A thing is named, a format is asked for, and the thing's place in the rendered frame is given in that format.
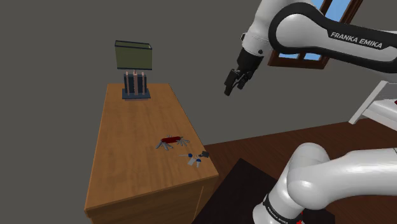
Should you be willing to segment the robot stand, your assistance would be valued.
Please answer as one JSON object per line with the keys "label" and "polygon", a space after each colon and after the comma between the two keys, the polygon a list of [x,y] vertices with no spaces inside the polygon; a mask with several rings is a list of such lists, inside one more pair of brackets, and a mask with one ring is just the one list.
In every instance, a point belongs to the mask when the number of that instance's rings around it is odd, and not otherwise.
{"label": "robot stand", "polygon": [[254,207],[274,187],[285,165],[238,159],[192,224],[254,224]]}

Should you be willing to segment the table lamp with green shade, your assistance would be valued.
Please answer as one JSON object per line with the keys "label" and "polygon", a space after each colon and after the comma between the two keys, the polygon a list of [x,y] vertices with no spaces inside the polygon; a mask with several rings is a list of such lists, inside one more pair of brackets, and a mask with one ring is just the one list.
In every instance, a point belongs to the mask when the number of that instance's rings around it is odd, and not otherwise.
{"label": "table lamp with green shade", "polygon": [[122,99],[150,99],[145,71],[153,69],[153,49],[149,43],[115,41],[116,68],[125,71]]}

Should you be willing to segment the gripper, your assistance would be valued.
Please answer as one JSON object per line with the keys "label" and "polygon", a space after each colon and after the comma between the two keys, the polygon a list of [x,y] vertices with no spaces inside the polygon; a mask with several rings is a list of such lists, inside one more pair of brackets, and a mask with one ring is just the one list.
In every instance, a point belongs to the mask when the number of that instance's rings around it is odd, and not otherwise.
{"label": "gripper", "polygon": [[237,84],[237,88],[242,90],[244,85],[252,78],[254,72],[259,67],[262,62],[264,56],[256,56],[244,48],[240,51],[240,54],[237,58],[237,70],[231,69],[229,72],[224,85],[225,91],[224,94],[229,96],[234,88],[235,82],[240,78]]}

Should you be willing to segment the red pocket knife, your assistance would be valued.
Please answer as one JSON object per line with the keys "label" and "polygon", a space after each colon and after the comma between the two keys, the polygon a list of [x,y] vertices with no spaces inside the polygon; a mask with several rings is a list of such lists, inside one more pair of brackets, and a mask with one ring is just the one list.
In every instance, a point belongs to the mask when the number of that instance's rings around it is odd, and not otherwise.
{"label": "red pocket knife", "polygon": [[155,149],[158,149],[159,147],[164,147],[165,150],[169,150],[169,148],[173,148],[171,146],[172,143],[180,144],[181,146],[187,145],[190,141],[185,139],[184,137],[181,136],[167,136],[165,138],[162,138],[160,142],[155,146]]}

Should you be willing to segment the wooden framed window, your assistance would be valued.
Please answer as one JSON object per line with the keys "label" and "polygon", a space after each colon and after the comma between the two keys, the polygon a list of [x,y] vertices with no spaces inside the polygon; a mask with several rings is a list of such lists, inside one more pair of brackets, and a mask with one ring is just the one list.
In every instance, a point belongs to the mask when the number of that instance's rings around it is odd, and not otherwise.
{"label": "wooden framed window", "polygon": [[[336,22],[350,24],[363,0],[311,0],[314,6],[326,17]],[[314,31],[304,29],[305,33],[298,32],[298,36],[293,36],[293,40],[300,43],[313,44],[321,34],[320,28]],[[273,51],[268,61],[269,66],[274,67],[294,67],[304,69],[324,69],[329,57],[314,52],[300,52],[296,54],[279,53]]]}

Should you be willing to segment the wooden side table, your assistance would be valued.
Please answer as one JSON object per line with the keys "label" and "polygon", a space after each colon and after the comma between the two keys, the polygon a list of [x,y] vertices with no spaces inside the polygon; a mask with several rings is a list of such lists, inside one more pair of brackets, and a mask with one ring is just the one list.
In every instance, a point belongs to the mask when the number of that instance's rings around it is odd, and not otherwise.
{"label": "wooden side table", "polygon": [[[138,101],[124,101],[122,89],[107,87],[86,215],[92,224],[192,224],[218,180],[214,164],[179,156],[204,146],[169,84],[150,83],[151,98]],[[155,149],[167,136],[190,142]]]}

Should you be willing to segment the bunch of keys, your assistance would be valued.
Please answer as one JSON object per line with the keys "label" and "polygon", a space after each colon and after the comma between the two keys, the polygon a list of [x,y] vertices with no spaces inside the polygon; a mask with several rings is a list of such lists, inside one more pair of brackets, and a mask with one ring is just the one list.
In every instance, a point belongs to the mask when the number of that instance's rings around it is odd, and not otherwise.
{"label": "bunch of keys", "polygon": [[179,155],[180,157],[188,157],[189,161],[187,162],[188,165],[193,166],[196,165],[196,167],[200,166],[201,163],[201,158],[209,158],[209,152],[207,151],[202,151],[202,153],[198,155],[194,155],[192,153],[184,154],[184,155]]}

